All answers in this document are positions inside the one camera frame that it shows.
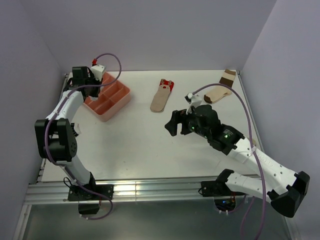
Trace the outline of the beige reindeer sock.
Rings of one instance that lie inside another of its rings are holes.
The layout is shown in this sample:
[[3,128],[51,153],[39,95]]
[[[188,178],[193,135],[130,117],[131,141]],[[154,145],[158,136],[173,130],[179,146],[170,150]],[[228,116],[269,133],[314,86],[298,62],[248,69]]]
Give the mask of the beige reindeer sock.
[[161,79],[157,92],[155,93],[150,110],[153,113],[160,113],[164,110],[168,98],[174,88],[174,82],[171,80]]

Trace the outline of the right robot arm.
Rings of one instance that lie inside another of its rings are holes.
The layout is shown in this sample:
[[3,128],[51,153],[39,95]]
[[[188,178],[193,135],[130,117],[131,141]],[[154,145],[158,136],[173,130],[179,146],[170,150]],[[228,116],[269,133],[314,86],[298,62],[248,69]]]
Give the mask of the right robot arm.
[[240,131],[221,123],[210,105],[193,106],[190,111],[174,110],[164,127],[171,136],[176,136],[178,125],[182,135],[195,133],[205,138],[213,149],[260,176],[257,179],[224,169],[215,180],[201,183],[203,197],[251,195],[264,199],[279,214],[294,217],[308,191],[310,176],[307,173],[288,169],[252,146]]

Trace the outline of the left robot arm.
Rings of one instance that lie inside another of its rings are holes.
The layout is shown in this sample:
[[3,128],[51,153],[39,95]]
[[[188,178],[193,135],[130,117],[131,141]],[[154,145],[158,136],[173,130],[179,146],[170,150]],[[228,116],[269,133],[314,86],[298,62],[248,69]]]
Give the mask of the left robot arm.
[[35,122],[35,135],[41,158],[61,167],[67,176],[80,185],[79,194],[86,200],[96,197],[98,188],[90,183],[92,174],[77,156],[77,141],[70,120],[88,97],[97,98],[106,67],[100,64],[90,68],[72,68],[72,75],[63,89],[58,105],[45,119]]

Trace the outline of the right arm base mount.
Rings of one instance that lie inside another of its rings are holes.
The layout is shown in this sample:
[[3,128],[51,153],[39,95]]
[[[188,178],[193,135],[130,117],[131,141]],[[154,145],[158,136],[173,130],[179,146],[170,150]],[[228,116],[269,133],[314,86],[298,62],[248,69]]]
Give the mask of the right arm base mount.
[[219,214],[231,214],[240,209],[247,200],[242,192],[231,191],[224,183],[217,180],[202,181],[198,193],[203,198],[214,198],[215,210]]

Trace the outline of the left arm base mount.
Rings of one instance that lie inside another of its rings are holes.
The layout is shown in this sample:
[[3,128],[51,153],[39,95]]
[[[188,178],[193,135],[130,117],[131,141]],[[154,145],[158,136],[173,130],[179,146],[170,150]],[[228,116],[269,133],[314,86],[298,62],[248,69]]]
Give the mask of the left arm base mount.
[[67,200],[69,202],[78,202],[78,213],[82,217],[88,217],[91,220],[102,219],[101,217],[93,217],[100,210],[101,201],[108,201],[110,203],[109,215],[113,209],[113,184],[98,184],[93,187],[89,185],[78,186],[70,185]]

